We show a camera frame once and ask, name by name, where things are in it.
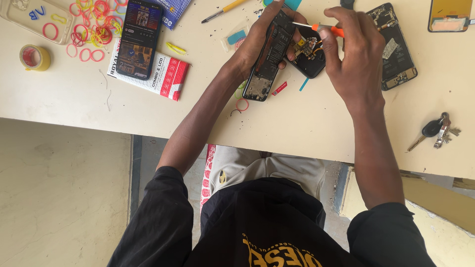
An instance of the sleeve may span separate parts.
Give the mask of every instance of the sleeve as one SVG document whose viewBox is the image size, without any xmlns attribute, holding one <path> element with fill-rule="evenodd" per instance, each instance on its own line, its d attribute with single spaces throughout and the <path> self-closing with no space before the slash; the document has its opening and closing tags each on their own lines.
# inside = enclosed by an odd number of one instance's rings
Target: sleeve
<svg viewBox="0 0 475 267">
<path fill-rule="evenodd" d="M 401 203 L 385 203 L 351 221 L 350 253 L 368 267 L 435 267 L 414 214 Z"/>
<path fill-rule="evenodd" d="M 183 266 L 191 252 L 193 208 L 183 177 L 161 167 L 115 249 L 108 267 Z"/>
</svg>

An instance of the yellow print on shirt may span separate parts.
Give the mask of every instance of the yellow print on shirt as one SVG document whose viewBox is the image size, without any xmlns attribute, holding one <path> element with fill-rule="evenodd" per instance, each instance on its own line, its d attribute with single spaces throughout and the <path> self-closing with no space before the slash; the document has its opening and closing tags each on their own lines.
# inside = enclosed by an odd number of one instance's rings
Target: yellow print on shirt
<svg viewBox="0 0 475 267">
<path fill-rule="evenodd" d="M 262 249 L 249 242 L 245 234 L 242 236 L 245 237 L 242 242 L 249 249 L 249 267 L 322 267 L 312 253 L 305 249 L 298 249 L 290 243 L 278 243 L 270 248 Z"/>
</svg>

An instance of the pen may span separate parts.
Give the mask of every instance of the pen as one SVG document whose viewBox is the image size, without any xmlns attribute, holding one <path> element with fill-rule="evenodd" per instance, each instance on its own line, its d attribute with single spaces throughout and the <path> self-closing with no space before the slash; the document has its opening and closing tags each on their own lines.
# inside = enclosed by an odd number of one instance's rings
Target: pen
<svg viewBox="0 0 475 267">
<path fill-rule="evenodd" d="M 228 12 L 230 11 L 231 9 L 237 7 L 238 5 L 246 2 L 247 0 L 236 0 L 234 1 L 233 3 L 229 4 L 228 6 L 225 6 L 223 9 L 221 9 L 220 11 L 216 12 L 215 14 L 207 17 L 205 20 L 203 20 L 201 23 L 205 23 L 205 22 L 208 22 L 212 19 L 214 19 L 215 17 L 221 15 L 222 13 L 225 13 L 225 12 Z"/>
<path fill-rule="evenodd" d="M 300 25 L 300 26 L 311 27 L 312 30 L 314 30 L 318 33 L 320 33 L 320 31 L 323 28 L 329 28 L 334 35 L 345 38 L 345 34 L 343 33 L 343 29 L 339 29 L 335 26 L 328 26 L 328 25 L 322 25 L 322 24 L 308 25 L 308 24 L 302 24 L 302 23 L 298 23 L 298 22 L 292 22 L 292 23 L 294 23 L 296 25 Z"/>
</svg>

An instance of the red patterned cloth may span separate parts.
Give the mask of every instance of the red patterned cloth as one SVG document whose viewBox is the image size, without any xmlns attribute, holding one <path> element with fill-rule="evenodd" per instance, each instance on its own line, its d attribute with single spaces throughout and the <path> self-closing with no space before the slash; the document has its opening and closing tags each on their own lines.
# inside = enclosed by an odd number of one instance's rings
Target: red patterned cloth
<svg viewBox="0 0 475 267">
<path fill-rule="evenodd" d="M 209 193 L 209 174 L 211 173 L 211 167 L 213 166 L 213 158 L 214 158 L 215 152 L 216 152 L 216 145 L 208 144 L 205 173 L 203 175 L 203 185 L 201 187 L 201 199 L 199 201 L 200 213 L 201 213 L 201 208 L 203 208 L 203 204 L 206 203 L 211 196 L 211 194 Z"/>
</svg>

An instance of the roll of tape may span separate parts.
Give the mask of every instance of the roll of tape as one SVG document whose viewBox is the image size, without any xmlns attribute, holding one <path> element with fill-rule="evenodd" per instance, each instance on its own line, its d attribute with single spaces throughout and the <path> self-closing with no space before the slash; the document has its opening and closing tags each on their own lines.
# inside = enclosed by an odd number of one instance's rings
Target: roll of tape
<svg viewBox="0 0 475 267">
<path fill-rule="evenodd" d="M 51 56 L 44 48 L 25 45 L 20 51 L 20 61 L 25 70 L 44 71 L 51 64 Z"/>
</svg>

